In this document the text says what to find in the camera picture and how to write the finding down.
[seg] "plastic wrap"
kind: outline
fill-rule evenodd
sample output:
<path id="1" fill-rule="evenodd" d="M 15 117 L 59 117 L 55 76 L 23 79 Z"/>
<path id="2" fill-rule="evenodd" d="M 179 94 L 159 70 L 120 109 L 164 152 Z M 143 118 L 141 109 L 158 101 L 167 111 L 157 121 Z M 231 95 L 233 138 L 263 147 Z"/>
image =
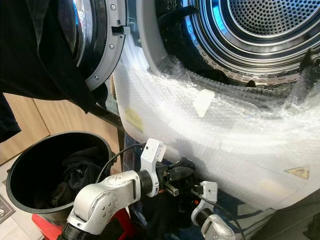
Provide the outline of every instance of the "plastic wrap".
<path id="1" fill-rule="evenodd" d="M 114 83 L 123 126 L 137 141 L 163 141 L 167 159 L 191 159 L 206 180 L 261 210 L 320 188 L 319 67 L 278 88 L 218 83 L 172 56 L 160 69 L 150 72 L 126 40 Z"/>

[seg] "yellow warning sticker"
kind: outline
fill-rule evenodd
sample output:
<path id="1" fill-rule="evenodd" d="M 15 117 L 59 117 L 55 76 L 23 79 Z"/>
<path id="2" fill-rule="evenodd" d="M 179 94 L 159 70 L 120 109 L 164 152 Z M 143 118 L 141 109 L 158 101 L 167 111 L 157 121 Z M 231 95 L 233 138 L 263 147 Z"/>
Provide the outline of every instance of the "yellow warning sticker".
<path id="1" fill-rule="evenodd" d="M 125 110 L 125 119 L 140 132 L 143 132 L 143 122 L 136 111 L 131 108 L 127 108 Z"/>
<path id="2" fill-rule="evenodd" d="M 309 179 L 309 166 L 300 166 L 292 169 L 285 170 L 287 173 L 296 175 L 303 179 Z"/>

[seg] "warning label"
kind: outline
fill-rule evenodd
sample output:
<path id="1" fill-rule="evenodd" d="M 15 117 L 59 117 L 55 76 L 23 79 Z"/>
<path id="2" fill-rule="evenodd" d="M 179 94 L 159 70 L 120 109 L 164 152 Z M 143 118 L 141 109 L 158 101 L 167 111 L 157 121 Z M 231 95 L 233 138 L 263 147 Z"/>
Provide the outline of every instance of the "warning label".
<path id="1" fill-rule="evenodd" d="M 287 173 L 296 175 L 303 179 L 309 179 L 309 166 L 300 166 L 292 169 L 285 170 Z"/>

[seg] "red object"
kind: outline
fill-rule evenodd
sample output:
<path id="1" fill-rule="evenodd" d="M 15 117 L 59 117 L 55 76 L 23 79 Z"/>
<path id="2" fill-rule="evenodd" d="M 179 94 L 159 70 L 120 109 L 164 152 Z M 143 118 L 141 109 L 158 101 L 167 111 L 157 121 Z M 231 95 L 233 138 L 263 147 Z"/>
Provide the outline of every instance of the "red object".
<path id="1" fill-rule="evenodd" d="M 113 218 L 117 218 L 123 228 L 123 234 L 118 240 L 125 240 L 127 237 L 132 238 L 135 235 L 134 226 L 125 208 L 119 210 Z M 40 228 L 46 240 L 57 240 L 63 229 L 63 226 L 53 225 L 37 214 L 32 215 L 32 221 Z"/>

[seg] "washing machine drum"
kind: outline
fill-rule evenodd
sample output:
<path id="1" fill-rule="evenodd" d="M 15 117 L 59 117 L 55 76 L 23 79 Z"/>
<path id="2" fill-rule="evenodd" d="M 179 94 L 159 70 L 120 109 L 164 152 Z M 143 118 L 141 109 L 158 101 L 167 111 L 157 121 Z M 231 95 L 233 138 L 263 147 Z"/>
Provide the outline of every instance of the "washing machine drum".
<path id="1" fill-rule="evenodd" d="M 236 82 L 277 85 L 296 80 L 308 49 L 320 53 L 320 0 L 158 2 L 160 14 L 186 6 L 198 10 L 182 26 L 162 30 L 168 51 L 194 72 L 215 69 Z"/>
<path id="2" fill-rule="evenodd" d="M 125 40 L 120 32 L 121 26 L 126 25 L 124 6 L 123 1 L 123 5 L 107 7 L 105 0 L 56 0 L 50 3 L 74 62 L 91 90 L 111 75 L 119 61 Z"/>

